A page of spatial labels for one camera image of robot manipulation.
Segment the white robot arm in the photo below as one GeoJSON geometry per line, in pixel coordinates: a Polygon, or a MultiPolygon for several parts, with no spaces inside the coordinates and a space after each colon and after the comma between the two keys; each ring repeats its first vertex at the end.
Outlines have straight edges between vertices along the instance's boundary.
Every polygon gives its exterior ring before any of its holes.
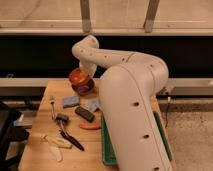
{"type": "Polygon", "coordinates": [[[106,50],[89,35],[72,54],[88,73],[105,69],[99,99],[120,171],[173,171],[156,123],[150,97],[167,83],[159,57],[134,51],[106,50]]]}

